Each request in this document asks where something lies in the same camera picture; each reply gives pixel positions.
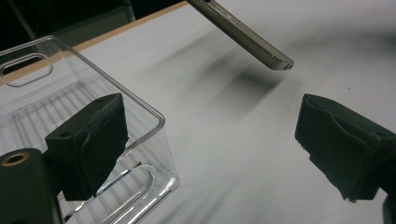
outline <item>silver phone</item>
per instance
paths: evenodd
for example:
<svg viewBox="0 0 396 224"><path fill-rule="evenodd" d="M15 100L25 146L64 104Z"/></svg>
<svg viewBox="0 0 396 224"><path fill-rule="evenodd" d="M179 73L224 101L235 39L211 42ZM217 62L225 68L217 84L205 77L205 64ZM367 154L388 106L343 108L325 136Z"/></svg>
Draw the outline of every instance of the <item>silver phone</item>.
<svg viewBox="0 0 396 224"><path fill-rule="evenodd" d="M289 70L294 61L274 48L214 0L187 0L236 43L273 70Z"/></svg>

